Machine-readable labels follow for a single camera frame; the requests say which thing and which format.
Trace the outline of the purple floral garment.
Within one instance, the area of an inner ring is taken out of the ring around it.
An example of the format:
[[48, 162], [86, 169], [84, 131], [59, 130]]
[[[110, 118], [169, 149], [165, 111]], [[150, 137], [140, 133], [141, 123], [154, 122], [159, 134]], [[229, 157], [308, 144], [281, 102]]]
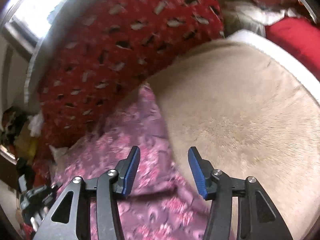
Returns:
[[54, 183], [97, 178], [140, 148], [131, 194], [118, 202], [126, 239], [202, 239], [209, 206], [181, 176], [155, 95], [142, 85], [58, 159]]

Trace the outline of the beige plush blanket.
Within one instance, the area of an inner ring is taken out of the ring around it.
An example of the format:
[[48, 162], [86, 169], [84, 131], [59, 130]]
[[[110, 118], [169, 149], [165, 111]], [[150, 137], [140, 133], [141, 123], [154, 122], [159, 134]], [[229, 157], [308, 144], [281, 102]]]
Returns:
[[294, 239], [319, 216], [319, 104], [275, 59], [244, 43], [213, 41], [148, 78], [178, 170], [187, 152], [229, 176], [254, 176]]

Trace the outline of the red penguin print pillow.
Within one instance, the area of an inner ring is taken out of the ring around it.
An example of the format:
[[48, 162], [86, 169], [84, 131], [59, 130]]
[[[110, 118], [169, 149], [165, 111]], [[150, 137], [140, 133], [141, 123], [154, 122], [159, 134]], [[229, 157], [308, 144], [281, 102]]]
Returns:
[[39, 155], [67, 151], [148, 77], [221, 38], [217, 0], [98, 0], [77, 20], [39, 85]]

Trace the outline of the white cloth pile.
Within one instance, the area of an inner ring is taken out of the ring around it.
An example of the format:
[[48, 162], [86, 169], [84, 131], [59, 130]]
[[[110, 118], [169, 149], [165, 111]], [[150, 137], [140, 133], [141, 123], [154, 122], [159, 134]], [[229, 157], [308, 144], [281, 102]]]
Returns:
[[271, 26], [286, 17], [302, 18], [296, 9], [264, 10], [248, 0], [226, 2], [221, 9], [225, 37], [245, 29], [262, 37], [266, 26]]

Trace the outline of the plain red cushion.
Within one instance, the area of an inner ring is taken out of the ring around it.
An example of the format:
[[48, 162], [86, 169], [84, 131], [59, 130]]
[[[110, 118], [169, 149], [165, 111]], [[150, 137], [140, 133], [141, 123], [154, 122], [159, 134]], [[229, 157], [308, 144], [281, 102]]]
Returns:
[[319, 28], [304, 18], [284, 18], [265, 27], [266, 38], [283, 48], [319, 79]]

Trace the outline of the grey headboard edge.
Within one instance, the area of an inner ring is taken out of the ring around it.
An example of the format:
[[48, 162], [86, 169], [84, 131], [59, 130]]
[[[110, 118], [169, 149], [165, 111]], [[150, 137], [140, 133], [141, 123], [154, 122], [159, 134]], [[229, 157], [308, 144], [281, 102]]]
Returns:
[[25, 107], [38, 107], [36, 92], [48, 64], [70, 27], [96, 0], [66, 0], [46, 35], [37, 43], [29, 61], [24, 83]]

